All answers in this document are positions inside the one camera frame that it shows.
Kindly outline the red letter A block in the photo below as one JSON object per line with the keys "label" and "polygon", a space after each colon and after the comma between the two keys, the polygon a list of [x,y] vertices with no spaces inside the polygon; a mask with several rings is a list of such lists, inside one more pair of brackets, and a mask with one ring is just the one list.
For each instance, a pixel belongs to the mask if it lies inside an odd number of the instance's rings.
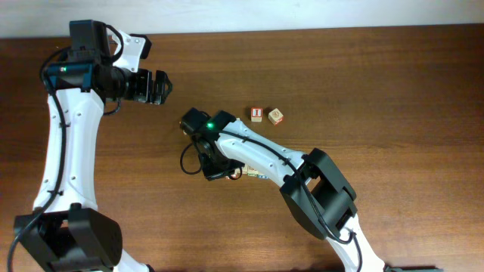
{"label": "red letter A block", "polygon": [[238,168],[238,169],[235,169],[232,174],[226,176],[226,178],[235,181],[235,180],[241,178],[242,175],[243,175],[242,168]]}

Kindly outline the green letter B block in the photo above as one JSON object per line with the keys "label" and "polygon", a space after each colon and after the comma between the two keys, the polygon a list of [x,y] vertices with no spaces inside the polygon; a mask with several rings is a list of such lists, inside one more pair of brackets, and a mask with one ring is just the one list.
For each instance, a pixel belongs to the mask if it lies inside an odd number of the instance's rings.
{"label": "green letter B block", "polygon": [[254,168],[252,168],[248,165],[245,165],[242,168],[242,174],[248,175],[248,176],[251,176],[251,177],[257,177],[259,175],[259,172],[257,170],[255,170]]}

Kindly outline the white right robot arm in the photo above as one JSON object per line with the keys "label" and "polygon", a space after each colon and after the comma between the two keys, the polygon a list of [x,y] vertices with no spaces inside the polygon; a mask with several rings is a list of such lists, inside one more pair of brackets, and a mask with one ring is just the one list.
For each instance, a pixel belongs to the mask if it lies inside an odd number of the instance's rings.
{"label": "white right robot arm", "polygon": [[197,151],[205,179],[232,179],[249,166],[278,185],[296,222],[328,241],[345,270],[387,270],[362,232],[355,190],[324,151],[282,147],[223,110],[210,116],[191,108],[180,127]]}

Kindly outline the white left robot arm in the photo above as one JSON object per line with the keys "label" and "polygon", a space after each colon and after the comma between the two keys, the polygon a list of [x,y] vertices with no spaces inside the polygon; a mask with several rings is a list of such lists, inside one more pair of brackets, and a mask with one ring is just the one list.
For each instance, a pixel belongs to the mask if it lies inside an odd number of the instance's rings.
{"label": "white left robot arm", "polygon": [[151,48],[145,35],[75,20],[70,38],[39,71],[50,117],[45,170],[33,210],[14,219],[13,245],[45,271],[148,271],[123,248],[119,224],[98,210],[95,148],[109,102],[161,105],[172,83],[139,66]]}

